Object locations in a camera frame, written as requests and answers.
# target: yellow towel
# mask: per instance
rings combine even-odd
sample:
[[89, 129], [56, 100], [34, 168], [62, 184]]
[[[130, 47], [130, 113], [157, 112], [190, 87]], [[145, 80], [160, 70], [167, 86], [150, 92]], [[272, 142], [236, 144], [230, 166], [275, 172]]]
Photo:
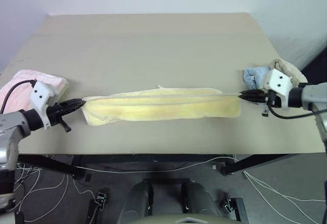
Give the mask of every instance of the yellow towel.
[[238, 94], [214, 88], [158, 88], [101, 97], [86, 97], [82, 107], [89, 125], [119, 120], [157, 121], [240, 115]]

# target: gray floor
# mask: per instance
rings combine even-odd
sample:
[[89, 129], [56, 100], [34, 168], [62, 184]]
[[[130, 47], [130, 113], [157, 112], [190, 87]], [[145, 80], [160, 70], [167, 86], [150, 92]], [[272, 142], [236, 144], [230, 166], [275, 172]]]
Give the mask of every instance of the gray floor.
[[[55, 159], [70, 162], [72, 158], [58, 155]], [[323, 183], [326, 180], [326, 155], [324, 153], [296, 155], [289, 159], [274, 162], [261, 167], [249, 169], [253, 176], [269, 183], [281, 193], [297, 198], [324, 199]], [[110, 167], [132, 170], [160, 170], [180, 166], [182, 163], [120, 163], [110, 164]], [[222, 176], [218, 170], [213, 170], [214, 163], [206, 163], [186, 170], [170, 173], [135, 173], [135, 174], [110, 174], [92, 173], [91, 181], [78, 181], [80, 190], [92, 190], [95, 194], [101, 190], [108, 191], [108, 202], [104, 212], [99, 216], [100, 224], [115, 223], [119, 210], [124, 203], [129, 190], [134, 184], [150, 177], [177, 177], [190, 178], [201, 183], [211, 194], [213, 199], [220, 202], [225, 195], [230, 197], [242, 197], [248, 214], [250, 224], [259, 223], [291, 223], [278, 216], [260, 197], [244, 174], [238, 172], [230, 176]], [[89, 165], [90, 168], [105, 169], [108, 164]], [[37, 173], [26, 180], [29, 187], [33, 185]], [[57, 185], [63, 175], [42, 170], [40, 181], [36, 189]], [[26, 198], [22, 206], [26, 220], [32, 220], [50, 210], [60, 199], [66, 181], [58, 188], [38, 191]], [[269, 190], [259, 188], [269, 202], [283, 215], [299, 223], [312, 223], [306, 219], [287, 200], [272, 193]], [[154, 186], [154, 208], [153, 214], [181, 213], [180, 186], [167, 187], [165, 185]], [[17, 191], [17, 200], [22, 196], [22, 188]], [[61, 204], [49, 215], [33, 223], [85, 223], [91, 195], [89, 193], [80, 195], [69, 177], [67, 193]], [[324, 212], [324, 203], [298, 202], [295, 201], [311, 218], [321, 223]]]

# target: table leg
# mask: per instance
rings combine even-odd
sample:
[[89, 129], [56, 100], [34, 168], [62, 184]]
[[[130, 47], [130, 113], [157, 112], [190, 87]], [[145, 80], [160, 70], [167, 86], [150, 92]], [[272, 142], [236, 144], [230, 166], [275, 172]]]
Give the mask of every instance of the table leg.
[[25, 155], [20, 154], [18, 156], [20, 163], [30, 164], [39, 168], [48, 169], [64, 174], [70, 174], [73, 178], [78, 179], [84, 177], [84, 169], [77, 168], [75, 166], [62, 163], [60, 161], [49, 159], [41, 155]]
[[284, 158], [288, 158], [296, 154], [254, 154], [249, 156], [243, 160], [239, 160], [236, 163], [229, 163], [225, 167], [221, 168], [221, 173], [223, 175], [228, 175], [240, 170], [244, 170], [256, 165], [262, 165], [264, 163], [276, 160], [281, 160]]

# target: beige table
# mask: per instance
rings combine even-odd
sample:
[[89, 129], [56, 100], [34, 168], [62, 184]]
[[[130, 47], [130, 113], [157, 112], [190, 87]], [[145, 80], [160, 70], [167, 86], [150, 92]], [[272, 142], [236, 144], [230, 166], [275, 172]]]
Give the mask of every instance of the beige table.
[[[74, 15], [48, 17], [0, 77], [21, 69], [69, 81], [64, 99], [163, 87], [246, 89], [242, 70], [278, 54], [248, 14]], [[82, 111], [21, 141], [21, 153], [257, 154], [323, 152], [314, 118], [261, 116], [242, 102], [238, 118], [116, 122], [91, 127]], [[302, 114], [298, 109], [290, 114]]]

